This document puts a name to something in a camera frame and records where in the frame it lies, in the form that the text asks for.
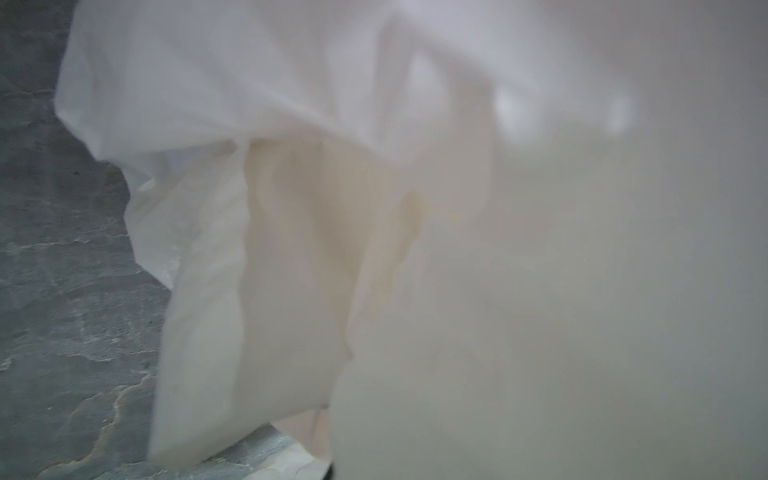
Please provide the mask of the white plastic bag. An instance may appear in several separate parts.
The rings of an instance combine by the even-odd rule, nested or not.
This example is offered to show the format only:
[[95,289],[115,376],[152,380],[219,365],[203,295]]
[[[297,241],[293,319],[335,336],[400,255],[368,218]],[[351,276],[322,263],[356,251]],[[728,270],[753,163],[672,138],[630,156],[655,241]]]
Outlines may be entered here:
[[55,95],[171,290],[148,456],[767,475],[763,1],[81,1]]

